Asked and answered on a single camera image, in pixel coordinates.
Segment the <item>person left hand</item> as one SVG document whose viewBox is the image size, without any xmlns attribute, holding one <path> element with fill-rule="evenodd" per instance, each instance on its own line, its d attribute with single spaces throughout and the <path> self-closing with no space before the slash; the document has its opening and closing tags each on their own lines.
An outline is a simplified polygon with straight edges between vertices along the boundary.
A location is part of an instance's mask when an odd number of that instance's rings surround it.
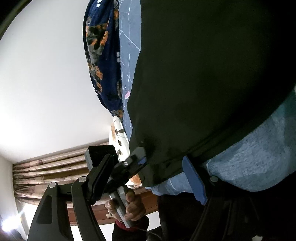
<svg viewBox="0 0 296 241">
<path fill-rule="evenodd" d="M 126 214 L 124 216 L 124 220 L 138 221 L 145 216 L 146 209 L 140 195 L 136 195 L 132 189 L 128 189 L 128 192 L 126 193 L 126 200 L 128 205 L 125 210 Z M 107 201 L 104 206 L 116 220 L 123 222 L 122 218 L 116 211 L 116 204 L 114 200 Z"/>
</svg>

